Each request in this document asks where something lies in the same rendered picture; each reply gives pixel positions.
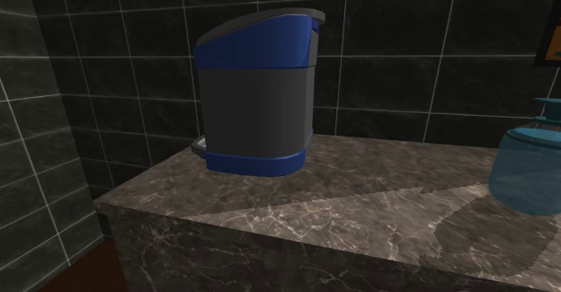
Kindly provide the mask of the grey and blue coffee machine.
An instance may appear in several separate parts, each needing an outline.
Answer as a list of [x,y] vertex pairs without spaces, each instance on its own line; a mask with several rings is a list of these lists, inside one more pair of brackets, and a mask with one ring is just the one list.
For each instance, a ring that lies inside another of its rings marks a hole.
[[249,13],[194,48],[204,134],[191,145],[209,170],[277,177],[300,170],[313,141],[319,28],[325,13]]

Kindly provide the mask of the teal glass soap dispenser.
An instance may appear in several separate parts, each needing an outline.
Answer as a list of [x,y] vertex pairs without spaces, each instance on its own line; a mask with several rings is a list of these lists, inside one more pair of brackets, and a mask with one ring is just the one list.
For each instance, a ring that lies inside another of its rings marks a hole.
[[489,190],[525,214],[561,214],[561,99],[539,98],[545,114],[504,134],[489,177]]

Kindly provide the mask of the black framed wall picture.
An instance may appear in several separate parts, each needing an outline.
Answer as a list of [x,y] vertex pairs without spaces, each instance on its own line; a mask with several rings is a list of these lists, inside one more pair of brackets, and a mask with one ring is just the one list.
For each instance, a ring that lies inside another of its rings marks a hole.
[[561,0],[554,0],[533,66],[561,67]]

